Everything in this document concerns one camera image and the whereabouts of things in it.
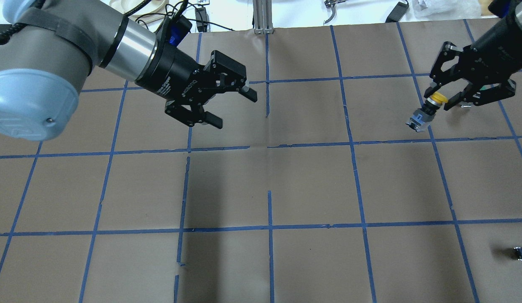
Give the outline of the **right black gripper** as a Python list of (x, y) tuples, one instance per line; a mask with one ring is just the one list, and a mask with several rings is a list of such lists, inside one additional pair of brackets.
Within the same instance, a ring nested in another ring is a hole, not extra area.
[(432, 82), (424, 98), (443, 101), (442, 86), (463, 79), (467, 86), (443, 106), (482, 106), (515, 95), (511, 75), (522, 69), (522, 21), (504, 17), (473, 44), (459, 48), (446, 41), (430, 72)]

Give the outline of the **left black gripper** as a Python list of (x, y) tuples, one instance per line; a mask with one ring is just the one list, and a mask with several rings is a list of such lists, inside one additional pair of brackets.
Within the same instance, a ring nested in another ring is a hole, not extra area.
[(165, 99), (165, 113), (186, 126), (196, 123), (223, 128), (223, 120), (203, 106), (216, 94), (238, 92), (252, 102), (258, 93), (248, 86), (246, 67), (214, 50), (206, 65), (177, 47), (158, 42), (154, 58), (137, 85)]

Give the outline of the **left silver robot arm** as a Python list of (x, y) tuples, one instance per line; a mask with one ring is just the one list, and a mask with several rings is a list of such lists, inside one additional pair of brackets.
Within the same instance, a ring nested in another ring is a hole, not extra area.
[(246, 67), (214, 50), (205, 65), (178, 49), (192, 25), (182, 4), (156, 32), (99, 0), (7, 0), (0, 32), (0, 134), (47, 141), (61, 134), (95, 67), (165, 99), (186, 126), (223, 121), (204, 105), (238, 92), (252, 102)]

